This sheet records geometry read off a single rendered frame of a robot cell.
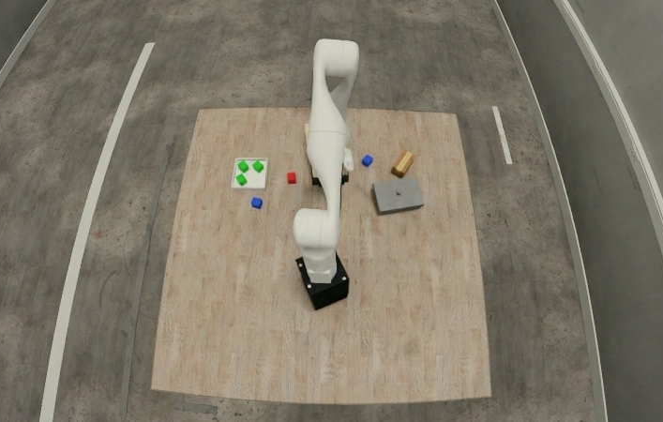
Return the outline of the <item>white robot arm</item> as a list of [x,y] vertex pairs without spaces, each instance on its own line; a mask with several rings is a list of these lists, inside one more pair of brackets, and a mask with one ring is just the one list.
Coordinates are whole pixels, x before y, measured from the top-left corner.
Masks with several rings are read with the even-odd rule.
[[[350,140],[346,115],[358,62],[355,42],[320,39],[316,43],[307,155],[323,186],[327,210],[302,208],[294,217],[294,240],[311,282],[331,283],[337,272],[342,171],[354,170],[352,152],[345,149]],[[330,94],[326,76],[342,77]]]

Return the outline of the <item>brown cardboard box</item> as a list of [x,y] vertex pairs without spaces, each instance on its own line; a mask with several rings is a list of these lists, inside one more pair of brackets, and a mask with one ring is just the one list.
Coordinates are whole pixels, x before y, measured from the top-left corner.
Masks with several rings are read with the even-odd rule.
[[414,162],[415,155],[405,150],[401,153],[398,160],[394,164],[391,173],[400,179],[407,173],[408,169]]

